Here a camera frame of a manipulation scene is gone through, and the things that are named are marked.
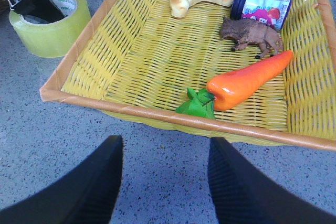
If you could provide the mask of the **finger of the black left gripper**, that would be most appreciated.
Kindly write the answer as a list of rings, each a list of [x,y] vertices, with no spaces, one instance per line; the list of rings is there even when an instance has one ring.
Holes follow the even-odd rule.
[[[51,0],[10,0],[11,10],[23,16],[33,16],[46,23],[64,19],[61,10]]]

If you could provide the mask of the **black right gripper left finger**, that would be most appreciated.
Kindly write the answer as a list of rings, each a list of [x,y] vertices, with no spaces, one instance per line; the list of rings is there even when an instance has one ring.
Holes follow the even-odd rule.
[[[109,136],[47,188],[1,210],[1,223],[109,223],[123,169],[123,139]]]

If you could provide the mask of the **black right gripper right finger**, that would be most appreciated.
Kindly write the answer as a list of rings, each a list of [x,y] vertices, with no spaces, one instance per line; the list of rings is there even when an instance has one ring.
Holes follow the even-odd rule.
[[[208,183],[219,223],[335,223],[335,216],[277,185],[222,137],[212,137]]]

